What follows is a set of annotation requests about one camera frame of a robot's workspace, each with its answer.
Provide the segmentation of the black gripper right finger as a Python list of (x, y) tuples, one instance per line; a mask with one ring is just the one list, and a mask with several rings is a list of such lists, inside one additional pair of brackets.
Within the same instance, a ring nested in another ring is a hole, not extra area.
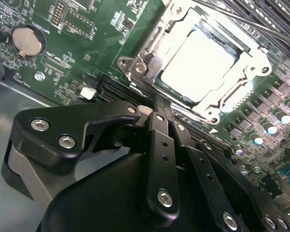
[(287, 216), (269, 193), (253, 186), (210, 142), (193, 141), (170, 106), (168, 119), (206, 232), (290, 232)]

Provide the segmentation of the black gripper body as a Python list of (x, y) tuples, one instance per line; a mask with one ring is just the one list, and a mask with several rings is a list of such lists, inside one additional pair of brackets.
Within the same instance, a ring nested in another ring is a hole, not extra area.
[[(49, 204), (40, 232), (159, 232), (145, 204), (142, 154), (126, 155), (61, 191)], [(187, 172), (177, 169), (180, 211), (166, 232), (221, 232)]]

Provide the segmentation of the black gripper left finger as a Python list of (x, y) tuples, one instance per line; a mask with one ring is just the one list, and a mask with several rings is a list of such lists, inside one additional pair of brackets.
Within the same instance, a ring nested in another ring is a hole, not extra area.
[(179, 214), (171, 122), (170, 104), (160, 96), (152, 107), (110, 101), (24, 110), (14, 117), (3, 177), (46, 209), (76, 182), (78, 162), (129, 147), (145, 154), (141, 205), (158, 224), (170, 224)]

